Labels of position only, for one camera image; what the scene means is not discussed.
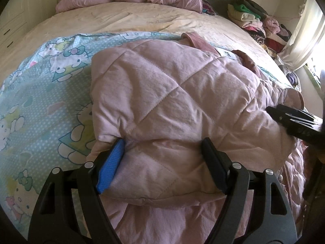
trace hello kitty blanket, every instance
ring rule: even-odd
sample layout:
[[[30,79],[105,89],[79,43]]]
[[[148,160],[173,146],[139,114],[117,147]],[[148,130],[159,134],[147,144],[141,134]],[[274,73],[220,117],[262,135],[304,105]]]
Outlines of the hello kitty blanket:
[[[51,169],[78,168],[95,143],[92,56],[141,39],[179,40],[180,36],[127,32],[56,38],[39,47],[4,81],[0,89],[0,204],[24,237]],[[77,193],[73,196],[81,232],[86,234]]]

